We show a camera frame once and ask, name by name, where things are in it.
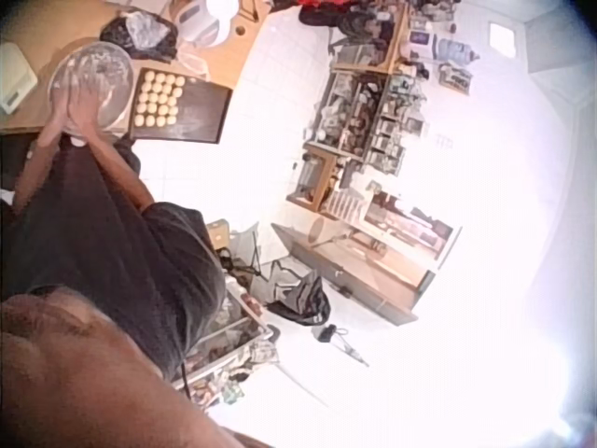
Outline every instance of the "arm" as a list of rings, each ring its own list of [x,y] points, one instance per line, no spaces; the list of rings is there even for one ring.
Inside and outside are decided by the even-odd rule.
[[[52,112],[44,129],[37,137],[33,156],[25,163],[19,179],[15,185],[13,211],[19,215],[27,203],[34,197],[46,179],[52,166],[54,156],[58,152],[58,141],[62,135],[62,128],[66,122],[69,98],[68,83],[70,74],[64,72],[60,84],[52,88]]]
[[[70,96],[69,116],[89,143],[93,157],[114,183],[125,192],[134,206],[143,212],[154,202],[151,193],[136,172],[97,130],[100,104],[98,86],[93,80],[77,79],[73,82]]]

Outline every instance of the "wooden countertop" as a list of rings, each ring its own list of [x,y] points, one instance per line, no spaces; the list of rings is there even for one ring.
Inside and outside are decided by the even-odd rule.
[[[252,11],[252,0],[240,0],[245,9]],[[214,48],[202,49],[197,55],[209,65],[212,82],[234,89],[244,63],[255,42],[270,7],[256,0],[259,23],[247,19],[244,12],[232,21],[229,39]],[[39,130],[49,116],[47,90],[49,78],[58,63],[68,53],[82,45],[96,41],[104,26],[112,21],[122,7],[102,0],[31,0],[20,7],[3,29],[3,40],[19,46],[25,58],[37,74],[37,87],[30,92],[12,115],[4,115],[0,121],[0,133],[24,133]],[[235,29],[242,26],[244,35],[237,35]],[[195,76],[183,65],[174,61],[170,64],[156,61],[133,61],[135,79],[141,67]],[[113,133],[125,132],[129,113],[116,123]]]

